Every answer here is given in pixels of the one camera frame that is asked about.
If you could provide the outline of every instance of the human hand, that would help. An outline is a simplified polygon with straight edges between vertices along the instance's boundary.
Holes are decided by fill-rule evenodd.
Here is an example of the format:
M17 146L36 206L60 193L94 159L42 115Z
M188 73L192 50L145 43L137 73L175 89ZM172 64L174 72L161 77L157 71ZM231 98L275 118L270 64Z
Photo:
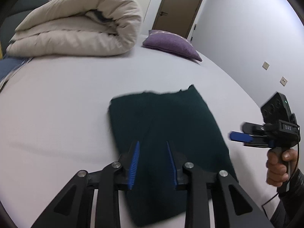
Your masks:
M281 187L283 182L287 181L289 177L286 173L287 168L285 165L279 163L278 156L271 150L268 151L267 157L266 167L268 171L266 183L274 187ZM291 174L295 169L297 158L298 152L294 149L289 149L282 153L282 160L291 162Z

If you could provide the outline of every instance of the door frame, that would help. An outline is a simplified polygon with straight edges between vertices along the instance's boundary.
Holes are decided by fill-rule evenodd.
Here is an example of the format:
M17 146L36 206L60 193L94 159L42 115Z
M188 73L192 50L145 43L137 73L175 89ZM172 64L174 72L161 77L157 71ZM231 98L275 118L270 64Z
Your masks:
M189 36L189 33L190 33L190 31L191 31L192 25L193 25L194 20L195 20L195 18L196 18L197 12L198 12L199 9L200 9L200 6L201 6L201 4L202 4L202 1L203 1L203 0L200 0L200 1L199 1L199 4L198 4L198 6L197 6L197 8L196 8L196 10L195 10L194 16L193 16L193 18L192 18L192 20L191 20L191 25L190 25L190 27L188 28L188 31L187 31L186 38ZM158 8L158 11L157 11L156 18L155 18L155 20L154 20L152 29L154 29L155 26L156 26L156 23L157 23L157 20L158 20L158 18L159 18L159 16L160 16L161 11L162 11L162 6L163 6L164 2L165 2L165 0L162 0L162 1L161 1L161 4L159 5L159 8Z

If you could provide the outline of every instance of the door handle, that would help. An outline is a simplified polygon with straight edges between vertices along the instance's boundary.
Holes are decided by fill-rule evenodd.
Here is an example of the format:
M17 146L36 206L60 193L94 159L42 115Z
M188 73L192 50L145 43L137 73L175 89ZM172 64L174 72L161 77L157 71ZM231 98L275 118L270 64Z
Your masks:
M164 11L161 11L160 15L159 16L163 16L163 15L168 15L168 13L164 12Z

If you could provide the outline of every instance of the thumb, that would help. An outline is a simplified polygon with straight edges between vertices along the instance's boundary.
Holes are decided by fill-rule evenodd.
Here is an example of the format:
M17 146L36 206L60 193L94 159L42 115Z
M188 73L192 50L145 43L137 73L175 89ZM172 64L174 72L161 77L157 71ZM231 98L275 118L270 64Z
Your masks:
M286 162L288 161L297 161L298 152L294 149L289 149L282 153L282 159Z

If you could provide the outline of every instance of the metal bolt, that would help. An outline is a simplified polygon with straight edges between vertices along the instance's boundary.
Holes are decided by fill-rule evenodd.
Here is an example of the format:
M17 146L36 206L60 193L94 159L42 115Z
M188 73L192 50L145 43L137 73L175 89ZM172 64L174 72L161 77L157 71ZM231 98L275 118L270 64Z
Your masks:
M221 170L221 171L219 172L219 174L220 174L222 177L228 176L228 172L225 171L225 170Z
M87 174L87 172L85 170L80 170L79 172L77 172L77 176L79 177L84 177Z
M120 166L121 166L121 163L119 163L119 162L113 162L112 163L113 168L119 168Z
M186 162L185 167L191 169L194 167L194 164L192 162Z

